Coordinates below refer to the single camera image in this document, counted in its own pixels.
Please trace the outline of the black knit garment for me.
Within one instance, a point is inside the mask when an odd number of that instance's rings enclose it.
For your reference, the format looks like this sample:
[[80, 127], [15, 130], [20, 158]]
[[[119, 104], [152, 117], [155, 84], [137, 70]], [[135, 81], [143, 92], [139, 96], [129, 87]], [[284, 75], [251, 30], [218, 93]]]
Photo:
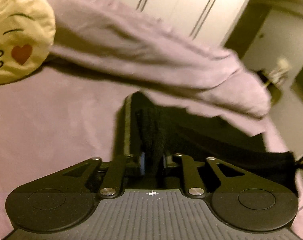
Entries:
[[147, 170], [160, 175], [165, 157], [182, 153], [195, 161], [215, 157], [298, 193], [292, 152], [268, 152], [263, 135], [249, 136], [221, 116], [204, 117], [179, 107], [154, 104], [135, 92], [123, 105], [125, 153], [144, 156]]

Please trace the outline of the dark wooden nightstand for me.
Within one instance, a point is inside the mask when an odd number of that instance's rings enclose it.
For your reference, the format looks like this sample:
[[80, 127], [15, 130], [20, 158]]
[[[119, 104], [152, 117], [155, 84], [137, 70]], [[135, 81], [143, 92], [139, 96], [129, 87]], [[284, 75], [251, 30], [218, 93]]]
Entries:
[[271, 95], [271, 105], [275, 105], [282, 97], [282, 90], [269, 80], [263, 69], [257, 71], [257, 75]]

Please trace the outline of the pink folded duvet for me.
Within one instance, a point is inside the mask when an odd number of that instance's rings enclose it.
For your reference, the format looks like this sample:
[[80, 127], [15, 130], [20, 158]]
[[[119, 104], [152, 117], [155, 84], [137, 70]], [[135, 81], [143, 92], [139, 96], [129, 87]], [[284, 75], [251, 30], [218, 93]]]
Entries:
[[200, 45], [115, 0], [46, 1], [56, 31], [41, 66], [73, 64], [154, 83], [255, 118], [270, 110], [269, 93], [232, 50]]

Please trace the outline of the dried flower bouquet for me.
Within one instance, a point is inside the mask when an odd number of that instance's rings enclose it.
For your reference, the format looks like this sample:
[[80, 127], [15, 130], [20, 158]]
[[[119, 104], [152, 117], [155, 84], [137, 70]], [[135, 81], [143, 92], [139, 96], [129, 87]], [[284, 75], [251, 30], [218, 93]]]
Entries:
[[268, 72], [267, 77], [275, 86], [281, 86], [288, 78], [288, 73], [291, 69], [289, 61], [281, 57], [277, 60], [276, 67]]

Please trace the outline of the yellow kiss emoji pillow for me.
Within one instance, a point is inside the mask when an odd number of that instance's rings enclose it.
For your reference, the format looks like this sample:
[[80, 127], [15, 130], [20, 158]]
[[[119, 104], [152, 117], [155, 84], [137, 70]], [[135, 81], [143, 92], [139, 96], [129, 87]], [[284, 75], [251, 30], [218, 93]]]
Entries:
[[55, 31], [46, 0], [0, 0], [0, 85], [35, 72], [49, 55]]

